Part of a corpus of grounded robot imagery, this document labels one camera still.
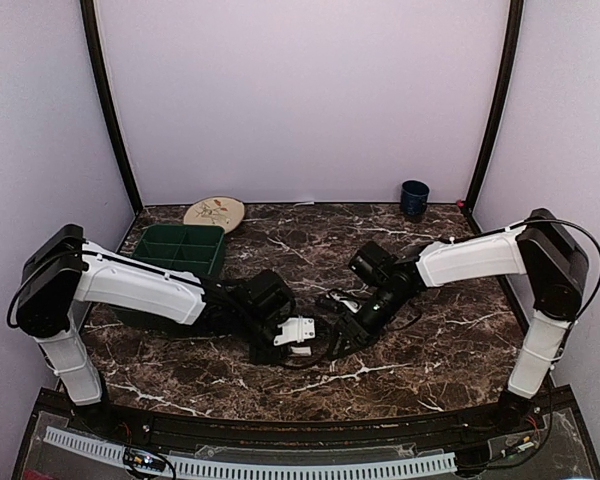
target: black frame pole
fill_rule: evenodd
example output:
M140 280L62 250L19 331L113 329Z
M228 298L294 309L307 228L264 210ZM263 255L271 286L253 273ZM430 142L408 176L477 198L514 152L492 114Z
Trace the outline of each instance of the black frame pole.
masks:
M509 5L509 19L507 21L507 32L504 37L504 46L502 48L502 58L500 59L500 69L498 71L498 80L491 102L491 111L487 120L487 127L482 139L482 146L478 154L476 168L473 171L473 178L469 185L469 191L464 201L464 208L471 213L476 206L480 189L484 183L487 174L489 161L493 153L493 147L496 143L496 136L504 111L504 104L507 99L509 82L513 71L513 62L516 56L516 47L518 46L518 36L520 34L520 24L522 23L522 10L524 0L511 0Z
M113 96L109 88L109 80L107 78L107 70L104 64L104 56L102 54L102 45L100 44L100 35L98 34L98 22L96 20L96 9L93 0L80 0L82 10L82 23L84 24L84 33L87 38L87 47L89 49L89 57L91 58L91 68L93 69L93 78L96 81L98 96L100 97L100 107L104 115L104 121L107 124L109 139L113 147L113 153L118 163L118 169L122 176L124 188L127 191L127 196L131 202L133 211L140 213L143 209L140 192L136 185L131 163L127 156L127 151L124 148L122 141L122 133L118 124L118 117L113 106Z

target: blue mug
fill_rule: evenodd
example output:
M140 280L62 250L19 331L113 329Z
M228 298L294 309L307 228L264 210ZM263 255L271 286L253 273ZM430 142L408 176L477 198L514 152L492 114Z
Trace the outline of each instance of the blue mug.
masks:
M402 184L400 210L409 219L419 221L427 209L429 187L417 180L408 180Z

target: marble tabletop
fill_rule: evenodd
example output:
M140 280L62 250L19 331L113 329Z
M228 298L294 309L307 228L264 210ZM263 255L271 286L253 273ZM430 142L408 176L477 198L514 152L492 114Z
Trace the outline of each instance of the marble tabletop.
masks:
M187 206L148 207L121 251L144 229L181 223ZM413 244L470 234L454 205L431 205L419 224L394 204L247 205L243 224L227 235L222 276L278 272L294 290L297 313L322 315L316 296L331 288L364 294L347 268L374 240L400 255ZM373 347L304 371L254 366L248 347L231 336L169 338L121 324L97 305L82 337L112 400L154 411L226 419L361 420L422 414L495 402L513 367L522 332L495 279L431 289L405 307ZM318 331L313 345L325 347Z

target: lavender wall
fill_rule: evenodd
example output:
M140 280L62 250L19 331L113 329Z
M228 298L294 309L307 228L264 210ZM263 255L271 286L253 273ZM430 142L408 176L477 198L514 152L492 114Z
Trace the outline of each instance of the lavender wall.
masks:
M546 206L600 241L600 1L525 3L507 108L476 217L489 229ZM597 261L588 250L593 283ZM529 309L526 283L514 286ZM555 379L573 386L600 458L600 296L571 336Z
M101 35L148 204L464 197L507 0L117 0Z
M79 3L0 2L0 479L40 386L53 385L33 340L5 324L23 262L65 223L115 247L131 220Z

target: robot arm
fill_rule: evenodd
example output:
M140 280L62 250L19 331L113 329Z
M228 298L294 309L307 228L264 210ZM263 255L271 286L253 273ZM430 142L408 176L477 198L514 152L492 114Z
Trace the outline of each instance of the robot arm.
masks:
M76 331L73 300L237 334L249 341L253 363L277 363L288 353L287 344L315 335L313 323L287 319L295 307L293 294L270 270L227 287L116 255L85 241L82 228L67 225L25 263L14 298L15 326L42 348L77 406L99 403L103 385Z
M349 267L374 294L357 310L343 314L336 325L341 336L337 356L376 341L395 313L427 288L494 275L527 275L534 296L534 314L519 357L500 398L508 423L526 413L538 392L582 303L588 272L587 256L555 217L545 209L532 212L529 225L458 242L433 242L413 247L397 259L369 242Z

